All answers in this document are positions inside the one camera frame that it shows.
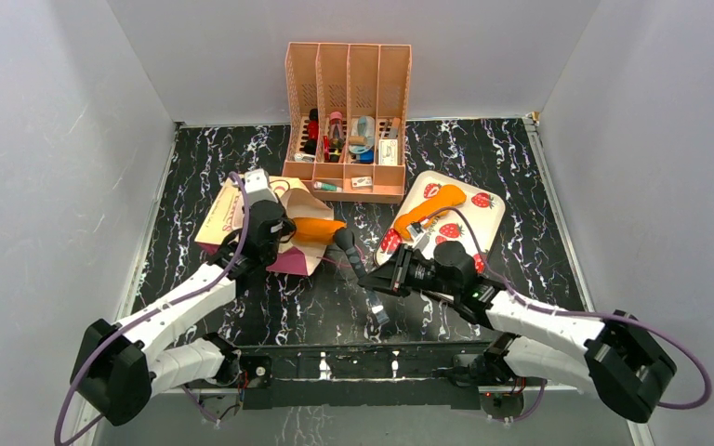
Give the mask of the long twisted orange bread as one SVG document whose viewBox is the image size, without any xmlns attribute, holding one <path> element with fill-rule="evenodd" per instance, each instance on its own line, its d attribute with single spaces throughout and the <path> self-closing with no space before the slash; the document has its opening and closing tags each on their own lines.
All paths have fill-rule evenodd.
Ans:
<svg viewBox="0 0 714 446">
<path fill-rule="evenodd" d="M 458 186 L 447 184 L 439 188 L 437 193 L 428 198 L 405 214 L 398 216 L 392 228 L 396 230 L 405 241 L 411 241 L 412 235 L 408 227 L 413 223 L 431 219 L 442 213 L 447 213 L 447 207 L 457 207 L 467 199 L 466 193 Z"/>
</svg>

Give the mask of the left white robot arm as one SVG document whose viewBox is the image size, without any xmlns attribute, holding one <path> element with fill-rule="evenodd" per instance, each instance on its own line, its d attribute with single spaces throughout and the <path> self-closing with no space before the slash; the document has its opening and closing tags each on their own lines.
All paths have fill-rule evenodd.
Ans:
<svg viewBox="0 0 714 446">
<path fill-rule="evenodd" d="M 73 367 L 74 389 L 112 425 L 135 418 L 149 400 L 197 380 L 233 385 L 243 371 L 241 351 L 216 333 L 172 348 L 172 342 L 266 276 L 289 234 L 284 207 L 252 203 L 246 230 L 229 234 L 193 275 L 142 311 L 115 323 L 93 322 Z"/>
</svg>

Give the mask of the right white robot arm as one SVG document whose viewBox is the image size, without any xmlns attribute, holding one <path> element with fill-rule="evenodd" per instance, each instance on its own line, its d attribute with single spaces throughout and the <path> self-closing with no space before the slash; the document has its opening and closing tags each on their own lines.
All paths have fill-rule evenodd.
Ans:
<svg viewBox="0 0 714 446">
<path fill-rule="evenodd" d="M 455 362 L 450 375 L 463 384 L 546 379 L 595 395 L 623 418 L 645 423 L 677 372 L 633 317 L 621 311 L 598 319 L 569 317 L 561 308 L 516 297 L 479 273 L 459 242 L 437 245 L 431 258 L 402 245 L 359 284 L 386 295 L 449 295 L 464 320 L 497 332 L 481 356 Z"/>
</svg>

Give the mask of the orange baguette bread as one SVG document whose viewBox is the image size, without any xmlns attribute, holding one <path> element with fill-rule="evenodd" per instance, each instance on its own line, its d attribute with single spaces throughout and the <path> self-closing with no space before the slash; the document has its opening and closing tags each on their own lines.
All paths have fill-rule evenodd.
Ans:
<svg viewBox="0 0 714 446">
<path fill-rule="evenodd" d="M 345 222 L 315 217 L 295 217 L 292 219 L 296 230 L 292 236 L 295 244 L 329 245 L 335 242 L 338 230 L 345 229 Z"/>
</svg>

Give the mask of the pink and cream paper bag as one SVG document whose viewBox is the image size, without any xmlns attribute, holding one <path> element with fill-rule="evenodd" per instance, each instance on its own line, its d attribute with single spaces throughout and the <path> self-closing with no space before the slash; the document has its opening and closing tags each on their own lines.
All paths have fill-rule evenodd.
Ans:
<svg viewBox="0 0 714 446">
<path fill-rule="evenodd" d="M 302 181 L 291 177 L 270 176 L 271 188 L 279 203 L 292 220 L 295 217 L 315 217 L 333 219 L 334 211 L 315 198 Z M 223 183 L 214 203 L 211 205 L 204 223 L 194 240 L 204 251 L 214 254 L 227 235 L 243 226 L 244 200 L 237 186 L 227 180 Z M 267 271 L 310 276 L 324 259 L 326 247 L 331 245 L 295 244 L 281 241 L 276 262 L 266 267 Z"/>
</svg>

